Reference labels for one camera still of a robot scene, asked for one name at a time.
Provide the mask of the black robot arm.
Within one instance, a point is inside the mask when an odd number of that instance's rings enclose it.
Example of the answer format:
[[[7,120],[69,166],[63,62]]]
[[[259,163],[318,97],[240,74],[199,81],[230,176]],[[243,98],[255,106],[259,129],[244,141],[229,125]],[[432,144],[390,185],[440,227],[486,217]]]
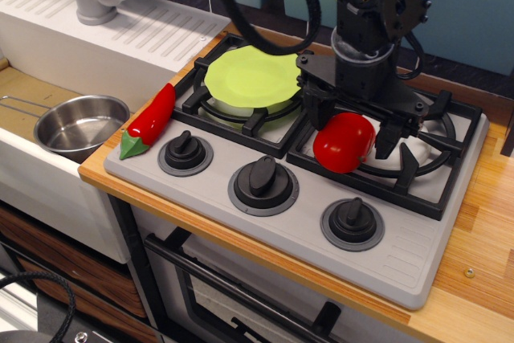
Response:
[[[405,84],[424,65],[413,34],[427,21],[430,0],[337,0],[333,56],[303,53],[296,61],[304,108],[321,130],[336,104],[371,116],[381,126],[375,157],[386,159],[403,137],[421,129],[428,106]]]

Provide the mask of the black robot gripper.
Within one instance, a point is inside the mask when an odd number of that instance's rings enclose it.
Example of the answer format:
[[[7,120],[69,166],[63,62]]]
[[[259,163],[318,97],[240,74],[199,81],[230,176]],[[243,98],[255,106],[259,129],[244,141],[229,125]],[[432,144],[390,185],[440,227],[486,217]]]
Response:
[[[397,77],[391,54],[378,61],[344,61],[339,56],[304,52],[300,69],[304,110],[320,131],[339,104],[377,120],[375,158],[387,159],[402,135],[416,135],[428,113],[428,105]]]

